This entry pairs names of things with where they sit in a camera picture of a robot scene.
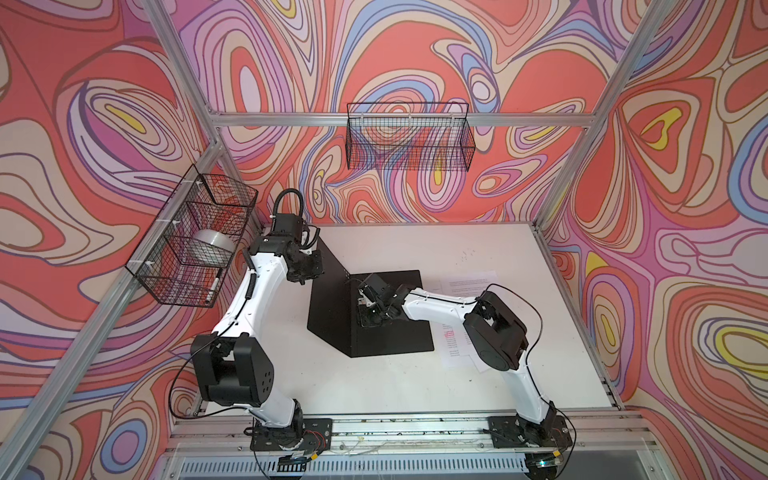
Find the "white folder black inside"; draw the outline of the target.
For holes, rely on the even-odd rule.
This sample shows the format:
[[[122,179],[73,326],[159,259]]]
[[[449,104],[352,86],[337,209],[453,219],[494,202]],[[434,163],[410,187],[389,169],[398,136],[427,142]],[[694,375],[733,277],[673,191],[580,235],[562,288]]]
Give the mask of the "white folder black inside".
[[[312,281],[307,330],[350,358],[432,352],[425,321],[375,320],[360,288],[370,275],[351,274],[319,241],[323,273]]]

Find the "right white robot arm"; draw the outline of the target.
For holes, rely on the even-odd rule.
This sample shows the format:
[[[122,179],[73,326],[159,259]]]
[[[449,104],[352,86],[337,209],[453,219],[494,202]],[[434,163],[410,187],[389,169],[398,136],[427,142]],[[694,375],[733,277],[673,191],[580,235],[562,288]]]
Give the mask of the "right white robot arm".
[[[527,327],[489,288],[475,297],[455,297],[419,287],[393,287],[377,274],[358,283],[358,323],[378,328],[397,322],[429,322],[464,331],[478,358],[499,371],[511,388],[521,428],[548,434],[557,410],[528,366]]]

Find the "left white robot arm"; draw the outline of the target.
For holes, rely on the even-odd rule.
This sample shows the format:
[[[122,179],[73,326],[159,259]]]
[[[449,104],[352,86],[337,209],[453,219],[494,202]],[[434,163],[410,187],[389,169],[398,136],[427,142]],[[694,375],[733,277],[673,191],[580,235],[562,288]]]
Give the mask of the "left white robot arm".
[[[277,389],[261,328],[280,287],[303,285],[323,273],[322,254],[314,245],[304,248],[291,237],[268,235],[244,258],[246,273],[228,310],[191,346],[200,396],[220,412],[243,410],[259,427],[296,442],[305,433],[301,405]]]

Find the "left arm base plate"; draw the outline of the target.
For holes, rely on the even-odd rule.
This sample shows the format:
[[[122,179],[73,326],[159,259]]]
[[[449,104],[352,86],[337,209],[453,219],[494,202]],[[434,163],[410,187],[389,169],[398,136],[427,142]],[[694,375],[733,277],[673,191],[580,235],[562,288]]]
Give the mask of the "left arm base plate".
[[[250,438],[250,449],[255,452],[320,454],[331,447],[333,420],[309,418],[283,428],[266,427],[254,420],[243,433]]]

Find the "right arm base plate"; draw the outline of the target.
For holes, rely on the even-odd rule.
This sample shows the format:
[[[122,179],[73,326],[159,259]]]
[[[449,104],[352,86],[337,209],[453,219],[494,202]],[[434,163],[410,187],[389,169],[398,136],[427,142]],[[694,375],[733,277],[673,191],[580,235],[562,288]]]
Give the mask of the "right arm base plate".
[[[564,450],[573,445],[571,430],[563,416],[556,415],[542,424],[519,416],[492,416],[483,430],[495,448],[554,448]]]

